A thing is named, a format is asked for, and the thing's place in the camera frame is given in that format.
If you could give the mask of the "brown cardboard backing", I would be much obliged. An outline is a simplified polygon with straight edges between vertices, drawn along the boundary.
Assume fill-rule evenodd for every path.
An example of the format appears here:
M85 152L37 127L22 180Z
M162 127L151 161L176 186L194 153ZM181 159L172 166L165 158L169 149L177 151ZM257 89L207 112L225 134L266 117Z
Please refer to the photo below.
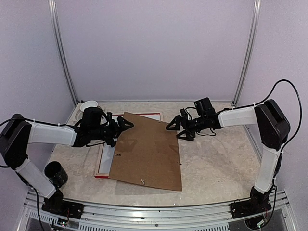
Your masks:
M109 178L131 184L182 190L177 132L166 122L125 112L133 127L117 139Z

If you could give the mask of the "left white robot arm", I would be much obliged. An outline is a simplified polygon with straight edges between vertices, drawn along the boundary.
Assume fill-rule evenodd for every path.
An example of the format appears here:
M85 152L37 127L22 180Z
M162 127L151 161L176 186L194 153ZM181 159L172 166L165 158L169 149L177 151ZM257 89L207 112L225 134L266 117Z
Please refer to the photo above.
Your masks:
M114 147L120 134L134 126L121 116L114 120L108 115L105 123L101 119L99 115L97 119L83 118L69 125L52 124L14 114L0 124L3 128L0 133L0 153L5 168L12 169L25 184L49 199L48 205L55 213L64 213L67 202L55 195L58 187L31 160L33 155L29 151L34 150L35 146L91 147L92 141Z

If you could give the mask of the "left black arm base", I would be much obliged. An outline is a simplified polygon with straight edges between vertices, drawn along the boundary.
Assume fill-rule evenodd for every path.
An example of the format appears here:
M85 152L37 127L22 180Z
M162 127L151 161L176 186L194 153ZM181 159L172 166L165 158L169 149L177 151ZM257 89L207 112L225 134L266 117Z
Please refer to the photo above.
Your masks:
M84 205L64 200L63 193L57 189L50 198L44 198L42 210L67 218L81 219Z

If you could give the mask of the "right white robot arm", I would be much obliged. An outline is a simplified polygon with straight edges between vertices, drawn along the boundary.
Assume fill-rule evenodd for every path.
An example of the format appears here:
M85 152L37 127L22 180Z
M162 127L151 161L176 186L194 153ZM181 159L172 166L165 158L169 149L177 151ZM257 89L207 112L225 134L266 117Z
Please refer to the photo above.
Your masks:
M265 194L272 186L272 180L278 172L282 146L286 144L291 126L278 106L269 99L258 105L242 108L226 108L215 111L209 98L194 103L198 117L189 119L185 109L166 126L166 130L178 131L178 139L193 141L196 133L205 129L222 129L241 125L257 125L263 145L260 172L254 184L254 190Z

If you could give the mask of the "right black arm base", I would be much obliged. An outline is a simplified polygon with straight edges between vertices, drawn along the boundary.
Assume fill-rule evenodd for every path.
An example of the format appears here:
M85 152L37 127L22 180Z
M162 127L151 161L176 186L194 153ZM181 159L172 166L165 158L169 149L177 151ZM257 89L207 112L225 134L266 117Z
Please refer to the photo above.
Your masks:
M272 209L269 202L269 195L273 186L265 193L261 193L253 186L250 198L244 201L234 201L230 204L232 218L242 218Z

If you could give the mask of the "orange white bowl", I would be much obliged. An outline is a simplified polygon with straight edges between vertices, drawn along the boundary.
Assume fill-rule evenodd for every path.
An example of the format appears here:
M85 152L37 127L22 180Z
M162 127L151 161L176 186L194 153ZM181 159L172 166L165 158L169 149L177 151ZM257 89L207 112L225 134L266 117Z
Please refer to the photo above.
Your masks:
M81 104L80 110L84 112L85 109L90 108L90 107L94 107L94 108L98 107L98 102L94 100L86 101Z

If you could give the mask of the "grey round plate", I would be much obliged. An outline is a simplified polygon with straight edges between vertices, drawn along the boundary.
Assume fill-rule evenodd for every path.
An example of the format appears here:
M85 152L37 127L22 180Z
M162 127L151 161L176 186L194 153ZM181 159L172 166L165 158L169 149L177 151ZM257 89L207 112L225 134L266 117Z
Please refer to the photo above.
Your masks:
M97 108L100 108L105 112L105 107L97 106ZM78 110L76 112L76 114L73 116L72 122L77 122L77 121L81 120L82 116L83 116L83 112L81 110Z

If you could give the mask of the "black cylindrical cup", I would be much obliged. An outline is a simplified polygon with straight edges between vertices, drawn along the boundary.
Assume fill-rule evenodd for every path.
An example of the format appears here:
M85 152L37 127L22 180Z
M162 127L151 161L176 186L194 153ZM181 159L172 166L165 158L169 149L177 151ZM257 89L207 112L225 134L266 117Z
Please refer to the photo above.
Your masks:
M57 188L61 188L68 181L66 171L57 161L49 162L44 168L44 174Z

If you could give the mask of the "aluminium front rail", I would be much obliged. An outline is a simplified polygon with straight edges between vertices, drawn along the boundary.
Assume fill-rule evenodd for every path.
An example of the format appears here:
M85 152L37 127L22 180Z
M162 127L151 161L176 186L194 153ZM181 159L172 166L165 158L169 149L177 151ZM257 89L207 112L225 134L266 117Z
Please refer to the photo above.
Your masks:
M251 231L245 221L261 216L233 218L230 207L233 201L192 206L130 207L67 200L84 205L81 218L69 218L68 225L63 228L56 223L65 217L40 211L45 230L51 230L54 222L55 227L64 231ZM29 191L14 231L30 230L30 223L38 221L36 205L36 194ZM299 231L285 191L277 192L272 219L261 231Z

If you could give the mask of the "right aluminium post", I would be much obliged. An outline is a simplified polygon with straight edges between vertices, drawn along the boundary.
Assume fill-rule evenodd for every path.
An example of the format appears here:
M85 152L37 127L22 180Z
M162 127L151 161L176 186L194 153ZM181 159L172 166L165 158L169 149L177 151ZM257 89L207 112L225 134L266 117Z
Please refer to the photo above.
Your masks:
M240 77L239 82L237 84L237 88L235 91L234 98L232 100L232 103L234 106L236 106L239 103L240 96L244 89L244 83L246 80L248 68L251 61L251 56L253 53L255 38L257 34L257 27L258 27L258 21L259 21L259 15L260 15L260 8L261 8L261 0L255 0L254 1L254 7L253 7L253 14L252 14L252 20L251 25L249 29L249 36L247 41L247 46L244 54L244 61L243 65L240 71Z

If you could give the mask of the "aluminium post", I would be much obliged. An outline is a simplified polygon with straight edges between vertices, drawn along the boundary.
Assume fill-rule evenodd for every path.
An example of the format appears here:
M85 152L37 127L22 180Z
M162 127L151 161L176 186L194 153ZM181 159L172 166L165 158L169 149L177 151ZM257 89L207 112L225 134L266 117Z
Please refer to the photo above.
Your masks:
M246 80L248 68L251 61L251 56L253 53L255 38L257 34L257 27L258 27L258 21L259 21L259 15L260 15L260 8L261 8L261 0L255 0L254 1L254 7L253 7L253 14L252 14L252 20L251 25L249 29L249 36L247 41L247 46L244 54L244 61L243 65L240 71L240 77L239 82L237 84L237 88L235 91L234 98L232 100L232 103L234 106L236 106L239 103L240 96L244 89L244 83Z
M64 51L64 45L63 45L62 36L61 36L56 1L49 0L48 5L49 5L49 10L50 10L50 15L51 15L52 28L53 28L53 32L55 36L55 41L56 41L56 48L59 54L61 67L64 73L64 79L66 81L71 100L74 106L76 106L78 104L78 97L77 97L77 93L76 93L76 90L75 90L75 87L74 87L74 84L73 84L73 81L70 75L67 58L66 58L65 51Z

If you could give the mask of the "left aluminium post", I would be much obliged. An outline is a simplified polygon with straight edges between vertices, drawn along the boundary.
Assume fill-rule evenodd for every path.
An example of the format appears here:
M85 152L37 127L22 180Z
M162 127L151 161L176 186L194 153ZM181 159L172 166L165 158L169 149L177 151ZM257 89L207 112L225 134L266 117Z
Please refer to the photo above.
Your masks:
M49 0L48 5L49 5L49 10L50 10L50 15L51 15L52 28L53 28L53 32L55 36L55 41L56 41L56 48L59 54L61 67L64 73L64 79L66 81L71 100L74 106L76 106L78 104L78 97L77 97L77 93L76 93L76 90L75 90L75 87L74 87L74 84L73 84L73 81L70 75L67 58L66 58L65 51L64 51L64 45L63 45L62 36L61 36L56 1Z

